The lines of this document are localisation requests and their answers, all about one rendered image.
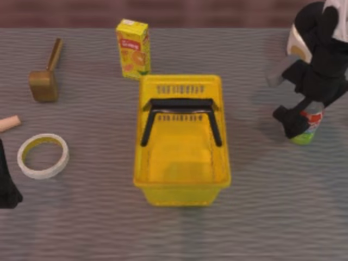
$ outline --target roll of tape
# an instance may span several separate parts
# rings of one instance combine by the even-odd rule
[[[45,170],[32,170],[25,165],[25,159],[28,152],[35,146],[41,143],[55,143],[62,147],[63,153],[59,161],[52,167]],[[60,136],[55,134],[38,134],[22,144],[17,154],[17,162],[23,173],[33,179],[47,179],[52,178],[60,173],[69,161],[69,148]]]

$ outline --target brown wall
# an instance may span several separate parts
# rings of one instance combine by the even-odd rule
[[[313,0],[0,0],[0,27],[288,27]]]

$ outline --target wooden mallet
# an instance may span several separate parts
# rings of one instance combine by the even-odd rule
[[[45,71],[32,71],[29,74],[29,86],[37,102],[55,102],[58,99],[58,86],[54,69],[59,60],[63,41],[57,38]]]

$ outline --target bin handle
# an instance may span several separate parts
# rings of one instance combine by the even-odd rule
[[[151,129],[154,119],[158,113],[178,113],[193,114],[205,113],[208,115],[210,127],[213,132],[215,144],[222,146],[222,140],[216,122],[214,111],[218,108],[213,99],[189,99],[189,98],[169,98],[169,99],[150,99],[145,109],[150,107],[150,112],[145,125],[145,130],[141,139],[141,146],[145,147],[150,139]]]

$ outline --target yellow plastic bin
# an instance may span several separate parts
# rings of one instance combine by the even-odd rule
[[[142,77],[133,182],[156,206],[207,206],[230,185],[219,76]]]

